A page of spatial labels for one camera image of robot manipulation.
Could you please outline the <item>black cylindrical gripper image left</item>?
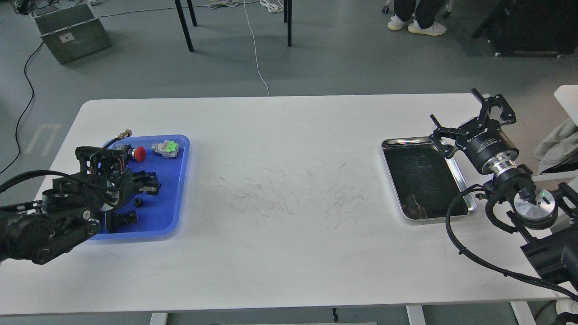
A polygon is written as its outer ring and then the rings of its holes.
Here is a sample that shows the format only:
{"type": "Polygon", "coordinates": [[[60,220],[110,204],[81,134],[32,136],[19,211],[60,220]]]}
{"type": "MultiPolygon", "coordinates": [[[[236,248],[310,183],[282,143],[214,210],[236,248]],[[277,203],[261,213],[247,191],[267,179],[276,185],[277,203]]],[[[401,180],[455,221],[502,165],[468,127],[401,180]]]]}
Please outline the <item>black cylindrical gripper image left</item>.
{"type": "Polygon", "coordinates": [[[155,172],[139,171],[131,174],[128,161],[132,160],[134,148],[130,145],[113,145],[110,148],[81,146],[76,148],[75,156],[80,164],[80,173],[89,175],[96,184],[107,187],[103,192],[105,203],[101,208],[111,212],[128,204],[136,196],[131,190],[113,191],[112,188],[128,186],[131,175],[132,187],[143,190],[147,195],[158,195],[161,183],[155,172]]]}

